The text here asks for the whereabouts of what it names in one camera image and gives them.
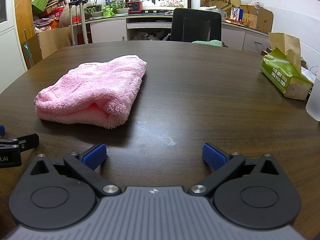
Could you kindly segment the stacked cardboard boxes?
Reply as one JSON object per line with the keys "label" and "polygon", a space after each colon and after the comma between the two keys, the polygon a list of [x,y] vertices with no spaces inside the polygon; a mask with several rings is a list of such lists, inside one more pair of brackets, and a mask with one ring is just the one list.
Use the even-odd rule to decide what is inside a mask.
{"label": "stacked cardboard boxes", "polygon": [[273,25],[273,12],[256,1],[242,4],[240,0],[200,0],[202,7],[214,7],[226,13],[226,19],[263,33],[270,33]]}

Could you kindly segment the potted green plants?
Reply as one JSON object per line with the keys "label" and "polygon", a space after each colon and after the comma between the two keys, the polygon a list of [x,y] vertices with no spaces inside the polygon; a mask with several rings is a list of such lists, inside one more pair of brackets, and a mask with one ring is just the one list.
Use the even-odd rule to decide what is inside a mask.
{"label": "potted green plants", "polygon": [[108,18],[117,14],[126,15],[129,13],[125,0],[89,0],[89,5],[84,8],[87,19]]}

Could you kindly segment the green plush cushion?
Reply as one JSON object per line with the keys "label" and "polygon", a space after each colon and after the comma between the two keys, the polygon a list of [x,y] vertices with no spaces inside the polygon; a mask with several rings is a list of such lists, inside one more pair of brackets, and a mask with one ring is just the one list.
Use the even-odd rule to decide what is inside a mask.
{"label": "green plush cushion", "polygon": [[222,42],[219,40],[211,40],[211,41],[193,41],[193,44],[204,44],[209,46],[222,47]]}

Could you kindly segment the grey sideboard cabinet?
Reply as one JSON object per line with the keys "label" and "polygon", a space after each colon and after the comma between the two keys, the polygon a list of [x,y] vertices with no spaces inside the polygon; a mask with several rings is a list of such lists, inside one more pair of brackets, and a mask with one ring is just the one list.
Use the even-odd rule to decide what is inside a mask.
{"label": "grey sideboard cabinet", "polygon": [[228,48],[261,53],[270,47],[269,36],[249,27],[222,21],[213,26],[207,21],[171,15],[142,14],[89,20],[93,43],[131,40],[211,41],[220,40]]}

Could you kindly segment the large brown cardboard box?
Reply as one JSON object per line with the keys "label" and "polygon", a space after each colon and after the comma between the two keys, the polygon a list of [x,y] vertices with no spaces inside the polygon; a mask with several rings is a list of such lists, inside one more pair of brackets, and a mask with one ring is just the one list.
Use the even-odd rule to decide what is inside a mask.
{"label": "large brown cardboard box", "polygon": [[28,48],[34,65],[57,50],[71,45],[70,27],[41,31],[28,39]]}

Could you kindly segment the red blender base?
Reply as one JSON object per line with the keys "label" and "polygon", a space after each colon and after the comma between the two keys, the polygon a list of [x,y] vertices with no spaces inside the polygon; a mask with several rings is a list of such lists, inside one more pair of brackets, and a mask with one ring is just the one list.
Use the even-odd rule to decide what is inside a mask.
{"label": "red blender base", "polygon": [[142,1],[129,1],[126,5],[129,9],[129,14],[141,13],[143,10]]}

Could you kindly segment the black office chair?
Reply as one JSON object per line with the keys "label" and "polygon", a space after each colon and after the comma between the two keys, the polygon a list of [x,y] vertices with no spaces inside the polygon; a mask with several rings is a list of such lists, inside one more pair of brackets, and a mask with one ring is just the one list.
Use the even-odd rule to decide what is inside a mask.
{"label": "black office chair", "polygon": [[173,11],[170,40],[211,41],[222,38],[222,18],[218,12],[177,8]]}

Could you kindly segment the frosted plastic cup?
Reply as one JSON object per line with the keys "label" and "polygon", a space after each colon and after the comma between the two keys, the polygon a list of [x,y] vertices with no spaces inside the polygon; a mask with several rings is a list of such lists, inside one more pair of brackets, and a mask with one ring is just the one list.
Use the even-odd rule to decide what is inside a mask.
{"label": "frosted plastic cup", "polygon": [[320,121],[320,80],[319,74],[316,76],[315,82],[309,99],[305,107],[307,113],[316,121]]}

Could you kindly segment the pink terry towel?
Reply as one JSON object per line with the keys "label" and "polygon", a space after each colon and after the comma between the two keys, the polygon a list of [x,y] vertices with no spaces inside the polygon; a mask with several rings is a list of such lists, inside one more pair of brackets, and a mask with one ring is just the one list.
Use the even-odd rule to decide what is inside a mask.
{"label": "pink terry towel", "polygon": [[80,64],[37,94],[35,112],[42,120],[115,128],[127,121],[146,67],[137,55]]}

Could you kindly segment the green tissue box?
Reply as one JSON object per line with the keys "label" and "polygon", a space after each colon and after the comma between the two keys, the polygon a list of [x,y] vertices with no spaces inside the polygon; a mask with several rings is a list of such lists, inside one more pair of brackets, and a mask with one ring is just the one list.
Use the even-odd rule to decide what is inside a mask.
{"label": "green tissue box", "polygon": [[304,101],[311,82],[301,71],[299,38],[286,33],[269,33],[271,52],[263,57],[260,70],[286,98]]}

